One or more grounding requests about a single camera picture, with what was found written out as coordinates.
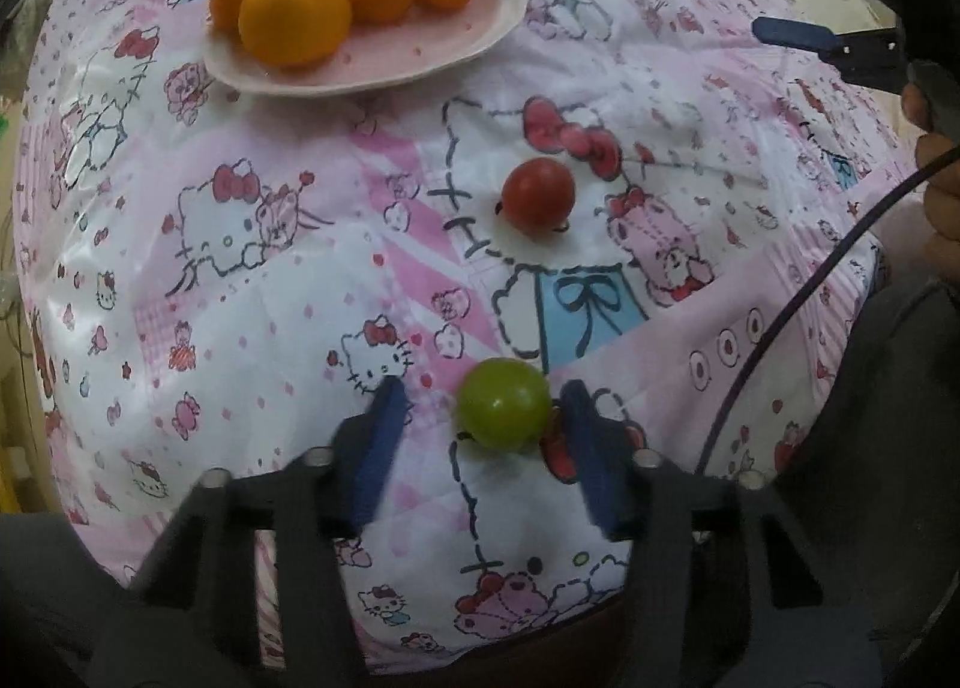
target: white plate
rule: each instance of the white plate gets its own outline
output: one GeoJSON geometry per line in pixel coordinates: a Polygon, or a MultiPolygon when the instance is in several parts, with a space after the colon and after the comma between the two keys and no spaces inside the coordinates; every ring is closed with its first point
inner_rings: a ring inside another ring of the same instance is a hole
{"type": "Polygon", "coordinates": [[[209,32],[203,41],[206,68],[241,92],[285,97],[326,97],[390,87],[467,62],[493,47],[523,19],[527,0],[471,0],[456,14],[414,6],[401,25],[354,25],[328,60],[309,68],[267,68],[236,39],[209,32]]]}

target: finger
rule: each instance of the finger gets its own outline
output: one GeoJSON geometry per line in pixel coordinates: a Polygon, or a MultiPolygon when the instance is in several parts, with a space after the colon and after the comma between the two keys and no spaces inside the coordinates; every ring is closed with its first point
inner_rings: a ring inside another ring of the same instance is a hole
{"type": "MultiPolygon", "coordinates": [[[[939,133],[928,133],[928,135],[920,136],[916,153],[918,169],[929,166],[930,163],[949,152],[953,147],[954,143],[939,133]]],[[[950,193],[952,196],[960,196],[960,163],[954,163],[948,169],[942,170],[930,179],[930,184],[945,193],[950,193]]]]}
{"type": "Polygon", "coordinates": [[[944,279],[960,283],[960,242],[937,234],[923,247],[923,258],[944,279]]]}
{"type": "Polygon", "coordinates": [[[923,211],[937,233],[960,242],[960,198],[930,186],[923,193],[923,211]]]}
{"type": "Polygon", "coordinates": [[[933,130],[926,96],[916,84],[908,84],[904,87],[904,91],[901,92],[901,109],[904,110],[906,119],[912,124],[928,132],[933,130]]]}

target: cartoon bear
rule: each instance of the cartoon bear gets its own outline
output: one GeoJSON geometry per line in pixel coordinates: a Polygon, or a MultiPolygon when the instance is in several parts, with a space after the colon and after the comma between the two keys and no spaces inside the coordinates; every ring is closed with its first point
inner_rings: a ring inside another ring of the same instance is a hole
{"type": "Polygon", "coordinates": [[[713,281],[697,239],[664,201],[632,187],[608,199],[607,210],[610,238],[632,255],[656,304],[673,306],[713,281]]]}

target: floor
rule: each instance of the floor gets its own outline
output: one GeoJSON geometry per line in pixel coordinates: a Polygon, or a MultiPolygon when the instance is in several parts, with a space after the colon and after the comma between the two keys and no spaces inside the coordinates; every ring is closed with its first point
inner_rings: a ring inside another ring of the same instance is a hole
{"type": "MultiPolygon", "coordinates": [[[[894,15],[875,0],[793,0],[800,13],[813,23],[827,25],[834,32],[852,32],[894,25],[894,15]]],[[[29,62],[31,53],[25,52],[24,60],[29,62]]],[[[0,56],[0,66],[9,58],[0,56]]],[[[904,138],[915,137],[914,129],[906,124],[899,111],[899,100],[894,95],[877,94],[883,108],[889,112],[892,124],[904,138]]],[[[0,226],[0,271],[11,260],[13,242],[11,241],[10,198],[13,181],[14,155],[18,130],[17,103],[7,104],[8,128],[0,135],[0,220],[6,215],[6,221],[0,226]]],[[[30,335],[22,311],[12,314],[7,321],[8,332],[0,328],[0,447],[21,446],[24,448],[27,462],[32,471],[32,482],[18,485],[17,495],[23,509],[57,509],[56,493],[50,482],[44,451],[43,415],[37,402],[37,382],[30,356],[32,347],[30,335]]]]}

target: hello kitty print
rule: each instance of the hello kitty print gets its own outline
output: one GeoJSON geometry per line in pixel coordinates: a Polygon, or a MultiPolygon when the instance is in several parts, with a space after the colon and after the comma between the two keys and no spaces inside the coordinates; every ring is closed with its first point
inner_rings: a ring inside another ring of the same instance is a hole
{"type": "MultiPolygon", "coordinates": [[[[632,444],[683,468],[789,466],[882,280],[876,242],[709,425],[910,160],[867,92],[755,48],[752,20],[790,18],[788,1],[526,0],[484,57],[323,102],[216,80],[208,3],[55,0],[23,98],[16,267],[50,463],[118,581],[205,469],[280,469],[396,376],[411,407],[383,501],[334,546],[368,667],[443,666],[603,603],[627,547],[589,523],[562,421],[512,456],[456,424],[488,357],[554,394],[582,378],[632,444]],[[576,188],[536,239],[500,197],[531,159],[576,188]]],[[[261,644],[280,667],[274,561],[262,533],[261,644]]]]}

